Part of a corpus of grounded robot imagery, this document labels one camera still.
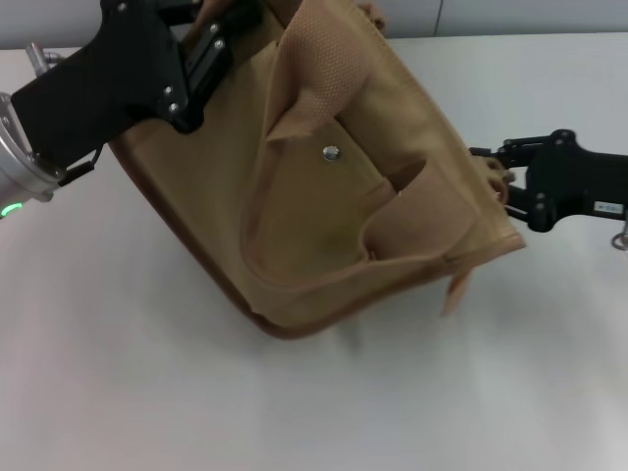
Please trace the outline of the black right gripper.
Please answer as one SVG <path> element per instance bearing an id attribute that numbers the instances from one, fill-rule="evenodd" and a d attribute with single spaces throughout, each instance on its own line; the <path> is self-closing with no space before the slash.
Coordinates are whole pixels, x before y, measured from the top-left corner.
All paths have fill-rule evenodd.
<path id="1" fill-rule="evenodd" d="M 589 151 L 574 131 L 506 139 L 497 150 L 469 147 L 491 169 L 527 168 L 526 190 L 510 184 L 507 214 L 547 233 L 570 216 L 623 220 L 628 215 L 628 156 Z"/>

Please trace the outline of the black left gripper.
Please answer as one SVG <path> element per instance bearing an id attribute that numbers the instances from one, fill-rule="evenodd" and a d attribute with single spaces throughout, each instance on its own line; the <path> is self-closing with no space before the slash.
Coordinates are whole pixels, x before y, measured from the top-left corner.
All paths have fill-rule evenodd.
<path id="1" fill-rule="evenodd" d="M 11 97 L 33 153 L 67 168 L 145 119 L 196 131 L 233 62 L 225 27 L 212 22 L 184 69 L 171 27 L 192 24 L 202 4 L 101 0 L 93 39 Z"/>

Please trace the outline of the khaki fabric food bag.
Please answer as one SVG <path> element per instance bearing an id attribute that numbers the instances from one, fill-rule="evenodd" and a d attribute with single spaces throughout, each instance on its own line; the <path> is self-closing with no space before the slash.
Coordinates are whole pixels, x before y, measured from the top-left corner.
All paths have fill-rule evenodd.
<path id="1" fill-rule="evenodd" d="M 278 337 L 317 333 L 521 249 L 503 166 L 472 156 L 354 0 L 261 0 L 262 23 L 183 135 L 111 149 L 221 288 Z"/>

